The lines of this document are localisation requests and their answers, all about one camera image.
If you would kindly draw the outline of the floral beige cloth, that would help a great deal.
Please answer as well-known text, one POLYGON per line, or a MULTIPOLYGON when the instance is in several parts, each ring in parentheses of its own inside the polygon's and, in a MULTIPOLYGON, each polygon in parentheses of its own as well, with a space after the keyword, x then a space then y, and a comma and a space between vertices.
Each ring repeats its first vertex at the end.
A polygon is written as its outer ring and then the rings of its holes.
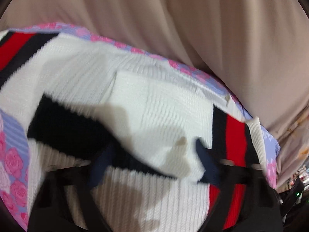
POLYGON ((308 107, 280 137, 277 156, 277 187, 292 177, 308 158, 308 107))

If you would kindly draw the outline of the beige curtain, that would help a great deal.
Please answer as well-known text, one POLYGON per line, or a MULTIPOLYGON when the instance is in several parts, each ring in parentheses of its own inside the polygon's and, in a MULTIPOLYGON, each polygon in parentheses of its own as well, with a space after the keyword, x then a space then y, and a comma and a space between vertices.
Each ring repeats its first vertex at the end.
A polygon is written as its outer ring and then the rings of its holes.
POLYGON ((211 70, 271 132, 308 111, 298 0, 12 0, 1 28, 54 22, 211 70))

